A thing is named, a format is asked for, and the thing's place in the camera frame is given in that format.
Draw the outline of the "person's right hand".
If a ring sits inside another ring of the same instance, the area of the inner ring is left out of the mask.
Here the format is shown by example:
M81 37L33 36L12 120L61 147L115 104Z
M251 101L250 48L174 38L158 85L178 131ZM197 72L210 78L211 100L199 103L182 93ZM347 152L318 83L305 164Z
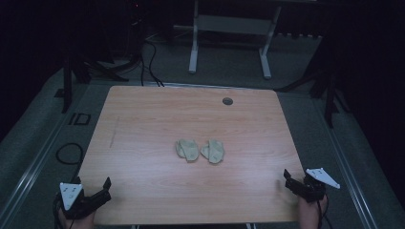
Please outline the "person's right hand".
M321 216L326 212L328 205L327 196L322 200L307 202L298 198L298 222L300 229L319 229Z

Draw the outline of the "white desk frame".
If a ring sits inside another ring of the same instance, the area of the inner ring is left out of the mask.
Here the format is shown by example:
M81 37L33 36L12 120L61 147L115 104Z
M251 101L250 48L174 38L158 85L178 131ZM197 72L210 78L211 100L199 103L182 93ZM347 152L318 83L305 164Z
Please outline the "white desk frame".
M264 79L272 77L270 65L267 59L270 43L275 34L276 25L281 14L282 7L276 6L270 19L229 17L220 15L200 14L199 4L201 0L193 1L193 24L192 46L189 57L188 72L195 73L198 67L199 56L199 32L215 31L224 33L240 33L251 35L262 35L266 43L258 50Z

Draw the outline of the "metal floor rail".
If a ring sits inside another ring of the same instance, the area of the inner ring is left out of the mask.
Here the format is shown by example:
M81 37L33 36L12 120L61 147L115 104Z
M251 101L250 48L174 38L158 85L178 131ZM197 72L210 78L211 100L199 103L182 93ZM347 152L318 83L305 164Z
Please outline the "metal floor rail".
M67 110L61 98L39 94L0 142L0 229L9 229L49 157L60 154L53 145L84 94L75 92Z
M331 142L332 150L336 163L345 181L347 189L350 193L355 210L360 218L360 221L364 229L378 229L376 221L373 217L373 213L365 198L364 192L362 191L358 181L356 180L352 168L348 159L346 158L343 147L336 135L333 128L329 126L326 119L324 118L322 111L322 104L317 99L312 101L315 111L317 112L324 129L327 132L327 136Z

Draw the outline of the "light green sock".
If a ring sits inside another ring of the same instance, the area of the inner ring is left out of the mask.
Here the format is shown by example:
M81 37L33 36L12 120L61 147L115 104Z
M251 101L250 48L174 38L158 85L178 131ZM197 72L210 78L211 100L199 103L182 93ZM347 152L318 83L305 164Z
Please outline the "light green sock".
M218 164L224 159L224 145L216 139L209 139L208 143L201 147L201 154L212 164Z
M176 142L176 151L179 157L187 162L195 161L199 157L199 147L194 139L180 139Z

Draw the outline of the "person's left hand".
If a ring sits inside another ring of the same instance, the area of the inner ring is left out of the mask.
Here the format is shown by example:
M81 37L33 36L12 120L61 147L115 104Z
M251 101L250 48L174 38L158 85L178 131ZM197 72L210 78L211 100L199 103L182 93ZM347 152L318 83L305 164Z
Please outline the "person's left hand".
M61 229L94 229L95 215L96 213L93 212L92 214L83 219L66 219L62 210L58 212L58 218L61 223Z

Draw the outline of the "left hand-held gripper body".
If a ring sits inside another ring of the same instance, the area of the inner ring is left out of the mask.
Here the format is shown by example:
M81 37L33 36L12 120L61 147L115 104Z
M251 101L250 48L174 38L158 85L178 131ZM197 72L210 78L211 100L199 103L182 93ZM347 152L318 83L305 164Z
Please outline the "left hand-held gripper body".
M109 190L102 188L86 197L82 184L61 182L58 201L66 219L83 219L112 199Z

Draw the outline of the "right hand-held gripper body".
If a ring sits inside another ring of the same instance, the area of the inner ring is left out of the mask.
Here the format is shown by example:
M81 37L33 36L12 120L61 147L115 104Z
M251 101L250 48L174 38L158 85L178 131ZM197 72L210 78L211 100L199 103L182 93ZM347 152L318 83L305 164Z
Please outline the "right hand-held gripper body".
M304 181L300 182L293 177L286 180L285 186L296 196L304 198L307 202L322 200L326 194L326 186L339 189L337 183L323 168L307 169Z

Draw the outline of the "black metal stand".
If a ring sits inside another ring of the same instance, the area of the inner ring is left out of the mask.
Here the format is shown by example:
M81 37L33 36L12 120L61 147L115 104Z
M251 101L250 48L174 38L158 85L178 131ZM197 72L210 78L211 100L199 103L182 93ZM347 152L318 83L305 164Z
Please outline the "black metal stand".
M101 76L105 76L109 79L126 82L127 79L118 75L119 72L129 69L134 65L133 61L118 65L112 68L107 68L91 59L76 49L68 49L64 52L63 58L63 88L59 89L56 93L57 97L63 99L62 113L68 112L73 102L73 77L75 75L76 80L79 83L88 84L91 81L90 70L96 71Z
M333 128L332 114L337 111L334 99L337 98L343 109L348 111L336 93L337 75L336 55L328 46L319 45L303 76L284 87L276 88L275 92L287 93L312 81L313 85L309 90L309 95L311 98L320 98L323 94L326 95L324 118L327 125Z

